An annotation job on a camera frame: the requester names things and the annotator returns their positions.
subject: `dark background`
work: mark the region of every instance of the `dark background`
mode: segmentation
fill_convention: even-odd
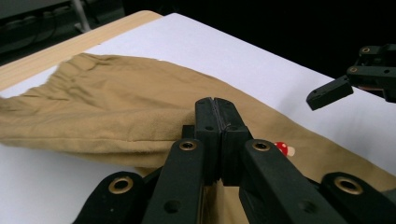
[[[176,12],[329,77],[340,77],[364,46],[394,44],[392,1],[83,1],[94,29],[139,10]],[[0,65],[80,35],[70,6],[38,10],[35,21],[0,22]]]
[[[149,9],[201,21],[329,77],[340,77],[364,46],[395,42],[395,7],[384,1],[123,0],[126,14]]]

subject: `tan cloth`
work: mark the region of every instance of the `tan cloth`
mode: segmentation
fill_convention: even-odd
[[[295,147],[290,160],[305,176],[320,181],[327,173],[342,171],[379,190],[396,187],[395,176],[232,86],[146,58],[79,54],[61,63],[46,84],[21,96],[0,98],[0,142],[158,167],[180,138],[182,125],[194,123],[194,103],[205,97],[233,102],[255,138]],[[220,219],[246,223],[237,188],[222,190],[229,203],[218,211],[224,212]]]

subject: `wrinkled fabric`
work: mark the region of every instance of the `wrinkled fabric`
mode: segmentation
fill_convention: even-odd
[[[290,161],[313,180],[345,172],[379,190],[396,187],[393,175],[227,83],[148,58],[82,53],[61,63],[47,83],[0,98],[0,142],[155,168],[164,164],[182,126],[194,124],[194,103],[206,97],[233,102],[253,137],[295,147]],[[247,223],[237,191],[207,189],[210,204],[218,204],[208,223]]]

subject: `white table surface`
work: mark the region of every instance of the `white table surface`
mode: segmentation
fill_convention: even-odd
[[[228,82],[305,128],[396,175],[396,104],[361,90],[311,111],[313,89],[332,79],[178,14],[135,28],[86,52],[149,57]],[[23,93],[56,67],[0,92]],[[71,223],[97,184],[131,167],[0,145],[0,223]]]

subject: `brass bolt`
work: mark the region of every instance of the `brass bolt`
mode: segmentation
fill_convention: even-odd
[[[349,68],[349,72],[357,72],[357,71],[358,71],[358,68],[356,68],[356,67]]]
[[[363,193],[361,185],[353,179],[338,176],[334,179],[334,184],[337,188],[349,194],[359,195]]]
[[[129,176],[117,177],[110,183],[108,186],[108,190],[113,194],[122,194],[128,192],[132,186],[134,185],[134,181]]]
[[[254,142],[252,146],[258,151],[268,151],[270,149],[270,147],[264,142]]]
[[[368,53],[368,52],[370,52],[370,49],[369,48],[364,48],[364,49],[361,50],[361,52]]]
[[[190,151],[190,150],[194,150],[197,148],[197,144],[193,141],[185,141],[180,143],[180,145],[178,145],[178,147],[180,147],[180,149],[185,150],[185,151]]]

